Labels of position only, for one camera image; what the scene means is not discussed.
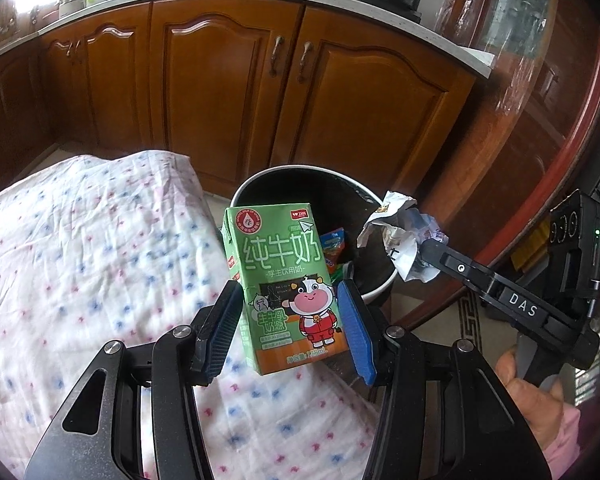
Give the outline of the right hand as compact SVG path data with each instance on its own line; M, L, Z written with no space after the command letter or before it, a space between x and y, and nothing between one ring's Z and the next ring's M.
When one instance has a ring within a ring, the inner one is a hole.
M539 389L517 376L517 347L506 350L495 364L495 373L517 405L542 450L557 438L562 416L564 395L562 386L555 382L549 392Z

